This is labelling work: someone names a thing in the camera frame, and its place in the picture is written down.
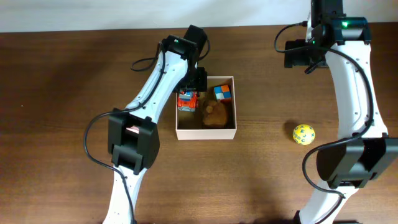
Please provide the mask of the brown plush capybara toy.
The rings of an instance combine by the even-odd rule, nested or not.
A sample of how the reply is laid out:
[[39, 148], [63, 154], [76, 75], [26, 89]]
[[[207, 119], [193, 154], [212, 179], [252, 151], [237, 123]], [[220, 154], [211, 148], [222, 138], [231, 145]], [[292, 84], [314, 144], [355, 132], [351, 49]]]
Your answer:
[[206, 100], [203, 104], [202, 123], [208, 128], [225, 128], [229, 121], [227, 106], [219, 101]]

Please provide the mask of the multicolour puzzle cube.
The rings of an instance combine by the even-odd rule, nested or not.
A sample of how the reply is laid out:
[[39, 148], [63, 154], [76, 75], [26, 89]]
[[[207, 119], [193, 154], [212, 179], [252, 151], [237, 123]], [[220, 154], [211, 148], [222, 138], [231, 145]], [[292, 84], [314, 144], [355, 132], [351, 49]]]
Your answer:
[[220, 85], [213, 88], [215, 100], [217, 101], [231, 101], [232, 94], [229, 85]]

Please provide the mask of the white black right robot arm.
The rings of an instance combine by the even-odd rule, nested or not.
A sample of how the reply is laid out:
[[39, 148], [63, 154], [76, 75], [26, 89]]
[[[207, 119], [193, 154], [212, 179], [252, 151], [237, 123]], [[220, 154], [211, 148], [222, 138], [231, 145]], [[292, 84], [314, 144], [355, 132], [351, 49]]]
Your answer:
[[286, 42], [284, 65], [331, 72], [338, 105], [338, 140], [312, 150], [320, 181], [294, 223], [334, 223], [346, 201], [397, 159], [377, 107], [370, 67], [371, 32], [364, 17], [349, 17], [341, 0], [312, 0], [304, 39]]

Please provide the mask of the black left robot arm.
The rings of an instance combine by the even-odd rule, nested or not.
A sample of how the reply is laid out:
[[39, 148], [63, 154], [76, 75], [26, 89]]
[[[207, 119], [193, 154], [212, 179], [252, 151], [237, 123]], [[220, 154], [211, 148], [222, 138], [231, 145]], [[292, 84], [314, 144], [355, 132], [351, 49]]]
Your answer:
[[208, 43], [202, 28], [191, 25], [183, 37], [159, 44], [154, 69], [124, 110], [114, 109], [108, 123], [108, 152], [114, 182], [105, 223], [135, 223], [134, 207], [146, 171], [160, 149], [157, 123], [172, 93], [204, 91], [207, 73], [198, 62]]

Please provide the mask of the red grey toy truck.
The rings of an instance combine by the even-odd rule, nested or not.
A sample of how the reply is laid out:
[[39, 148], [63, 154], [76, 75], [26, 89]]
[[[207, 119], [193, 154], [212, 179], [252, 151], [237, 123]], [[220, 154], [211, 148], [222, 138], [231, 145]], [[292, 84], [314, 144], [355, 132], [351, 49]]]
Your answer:
[[179, 111], [195, 112], [198, 107], [197, 91], [181, 91], [177, 97], [177, 109]]

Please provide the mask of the yellow ball with letters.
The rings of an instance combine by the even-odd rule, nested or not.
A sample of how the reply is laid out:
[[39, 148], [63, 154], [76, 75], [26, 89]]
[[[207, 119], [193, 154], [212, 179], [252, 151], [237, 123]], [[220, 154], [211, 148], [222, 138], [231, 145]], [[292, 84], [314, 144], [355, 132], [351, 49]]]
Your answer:
[[309, 145], [315, 140], [315, 130], [307, 124], [300, 124], [293, 130], [293, 139], [297, 144]]

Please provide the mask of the pink cardboard box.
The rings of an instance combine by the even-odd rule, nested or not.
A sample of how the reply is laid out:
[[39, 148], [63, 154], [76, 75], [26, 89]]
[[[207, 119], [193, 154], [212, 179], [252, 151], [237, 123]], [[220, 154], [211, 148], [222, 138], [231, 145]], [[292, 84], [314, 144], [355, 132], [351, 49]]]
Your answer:
[[232, 96], [231, 102], [227, 107], [229, 121], [225, 128], [206, 128], [202, 122], [202, 105], [195, 112], [179, 111], [175, 108], [175, 131], [179, 141], [234, 139], [237, 131], [234, 77], [208, 76], [207, 79], [208, 91], [212, 91], [215, 86], [229, 86]]

